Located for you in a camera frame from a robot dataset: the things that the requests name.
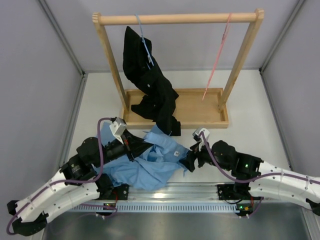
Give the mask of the light blue shirt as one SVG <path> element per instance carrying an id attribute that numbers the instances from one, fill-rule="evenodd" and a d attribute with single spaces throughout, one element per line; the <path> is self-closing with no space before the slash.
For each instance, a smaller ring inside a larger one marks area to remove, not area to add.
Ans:
<path id="1" fill-rule="evenodd" d="M 123 155 L 103 166 L 102 172 L 108 175 L 115 187 L 127 184 L 135 189 L 155 191 L 164 187 L 176 170 L 187 170 L 180 160 L 187 156 L 189 150 L 156 125 L 143 139 L 153 146 L 134 161 Z"/>

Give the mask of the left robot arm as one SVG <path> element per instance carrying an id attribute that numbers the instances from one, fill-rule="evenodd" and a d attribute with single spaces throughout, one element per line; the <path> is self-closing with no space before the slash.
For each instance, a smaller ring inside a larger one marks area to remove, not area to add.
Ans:
<path id="1" fill-rule="evenodd" d="M 77 148 L 77 153 L 63 164 L 46 184 L 22 200 L 7 203 L 12 218 L 8 235 L 29 237 L 43 230 L 68 210 L 96 199 L 109 199 L 114 185 L 103 172 L 103 166 L 127 156 L 134 161 L 153 146 L 129 132 L 122 141 L 114 139 L 106 145 L 101 137 L 89 137 Z"/>

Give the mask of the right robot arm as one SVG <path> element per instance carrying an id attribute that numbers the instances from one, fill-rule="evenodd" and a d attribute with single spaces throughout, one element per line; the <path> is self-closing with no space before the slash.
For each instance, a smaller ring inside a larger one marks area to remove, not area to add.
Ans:
<path id="1" fill-rule="evenodd" d="M 271 198 L 290 202 L 320 214 L 320 179 L 286 170 L 259 157 L 237 152 L 223 140 L 207 149 L 206 143 L 191 146 L 180 163 L 190 172 L 205 164 L 215 166 L 234 182 L 232 192 L 239 198 Z"/>

